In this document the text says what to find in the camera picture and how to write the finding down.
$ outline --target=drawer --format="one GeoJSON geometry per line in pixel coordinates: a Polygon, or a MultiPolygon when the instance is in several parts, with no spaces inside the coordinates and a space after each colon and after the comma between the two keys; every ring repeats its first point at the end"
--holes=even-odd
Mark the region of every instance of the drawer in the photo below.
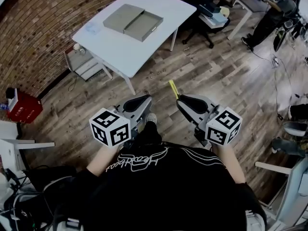
{"type": "Polygon", "coordinates": [[[89,79],[91,76],[95,75],[97,72],[101,71],[103,68],[102,68],[102,65],[101,64],[96,64],[95,66],[93,66],[92,68],[90,68],[89,70],[87,70],[85,73],[83,73],[81,75],[81,77],[84,79],[84,80],[87,80],[89,79]]]}
{"type": "Polygon", "coordinates": [[[97,60],[95,58],[92,58],[91,60],[80,66],[78,69],[76,69],[75,72],[79,75],[82,75],[96,64],[97,60]]]}

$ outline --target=white table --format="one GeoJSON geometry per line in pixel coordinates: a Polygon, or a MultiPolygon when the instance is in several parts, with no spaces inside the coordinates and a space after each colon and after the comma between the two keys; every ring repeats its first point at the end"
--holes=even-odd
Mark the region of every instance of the white table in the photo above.
{"type": "MultiPolygon", "coordinates": [[[[178,27],[195,11],[195,7],[181,0],[116,0],[87,22],[73,36],[73,40],[89,50],[104,66],[123,77],[135,95],[129,78],[172,33],[170,50],[173,50],[178,27]],[[104,27],[103,21],[123,4],[138,6],[164,20],[144,42],[104,27]]],[[[104,71],[112,78],[106,68],[104,71]]]]}
{"type": "Polygon", "coordinates": [[[308,159],[301,158],[293,168],[262,162],[255,162],[255,166],[288,175],[288,182],[276,214],[276,220],[282,221],[287,227],[294,226],[308,204],[308,196],[302,196],[298,192],[303,174],[308,168],[308,159]]]}

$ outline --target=yellow handle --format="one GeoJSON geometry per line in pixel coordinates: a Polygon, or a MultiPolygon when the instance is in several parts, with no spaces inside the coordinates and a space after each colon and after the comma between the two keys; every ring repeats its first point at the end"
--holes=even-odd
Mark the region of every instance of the yellow handle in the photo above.
{"type": "Polygon", "coordinates": [[[175,86],[175,84],[174,84],[172,79],[169,81],[169,84],[170,84],[170,86],[171,86],[171,88],[172,88],[176,98],[179,99],[179,92],[178,92],[177,87],[175,86]]]}

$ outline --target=black pants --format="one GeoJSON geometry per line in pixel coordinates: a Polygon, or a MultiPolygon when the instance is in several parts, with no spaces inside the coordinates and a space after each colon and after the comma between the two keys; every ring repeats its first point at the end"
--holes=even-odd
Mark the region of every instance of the black pants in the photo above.
{"type": "Polygon", "coordinates": [[[262,43],[276,28],[276,24],[265,15],[255,28],[254,34],[247,39],[250,47],[255,47],[262,43]]]}
{"type": "Polygon", "coordinates": [[[143,131],[137,135],[132,148],[139,147],[144,144],[160,144],[162,136],[157,132],[156,124],[153,121],[148,121],[145,124],[143,131]]]}
{"type": "Polygon", "coordinates": [[[308,29],[308,23],[303,26],[300,22],[294,27],[293,31],[291,32],[292,36],[297,39],[300,33],[300,30],[304,27],[306,30],[308,29]]]}

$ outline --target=cable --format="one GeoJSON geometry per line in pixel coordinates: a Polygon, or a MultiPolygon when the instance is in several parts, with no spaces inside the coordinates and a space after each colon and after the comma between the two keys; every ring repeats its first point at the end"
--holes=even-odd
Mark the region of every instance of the cable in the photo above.
{"type": "Polygon", "coordinates": [[[4,210],[4,211],[1,211],[0,212],[0,215],[2,215],[2,214],[4,214],[4,213],[7,213],[7,212],[9,212],[9,211],[12,211],[12,210],[14,210],[15,208],[11,208],[11,209],[8,209],[8,210],[4,210]]]}
{"type": "Polygon", "coordinates": [[[272,64],[272,62],[271,62],[269,59],[260,57],[260,56],[258,56],[256,53],[254,53],[254,52],[252,52],[252,53],[253,53],[254,55],[256,55],[258,58],[263,59],[263,60],[266,60],[266,61],[268,61],[268,62],[270,62],[270,63],[272,64]]]}
{"type": "Polygon", "coordinates": [[[298,94],[295,94],[295,97],[297,97],[297,98],[308,98],[307,96],[299,96],[298,94]]]}
{"type": "Polygon", "coordinates": [[[277,113],[277,117],[280,120],[284,120],[283,116],[278,113],[278,89],[277,89],[276,69],[274,71],[274,79],[275,79],[275,89],[276,89],[276,113],[277,113]]]}
{"type": "Polygon", "coordinates": [[[285,65],[284,65],[284,63],[283,63],[283,61],[281,60],[281,58],[279,58],[279,57],[277,57],[281,62],[282,62],[282,64],[283,64],[283,67],[284,67],[284,70],[285,70],[285,73],[287,74],[287,76],[288,76],[288,80],[289,80],[289,83],[290,83],[290,88],[291,88],[291,91],[292,91],[292,93],[293,93],[293,89],[292,89],[292,84],[291,84],[291,80],[290,80],[290,76],[289,76],[289,74],[288,74],[288,71],[287,71],[287,69],[286,69],[286,67],[285,67],[285,65]]]}
{"type": "Polygon", "coordinates": [[[71,92],[72,90],[74,90],[75,86],[76,86],[76,82],[77,82],[77,77],[75,77],[74,82],[68,87],[68,92],[71,92]]]}
{"type": "Polygon", "coordinates": [[[28,178],[28,176],[25,177],[25,179],[23,180],[23,183],[21,183],[21,185],[18,187],[18,189],[17,189],[16,192],[18,192],[18,191],[24,186],[24,183],[25,183],[25,181],[26,181],[27,178],[28,178]]]}

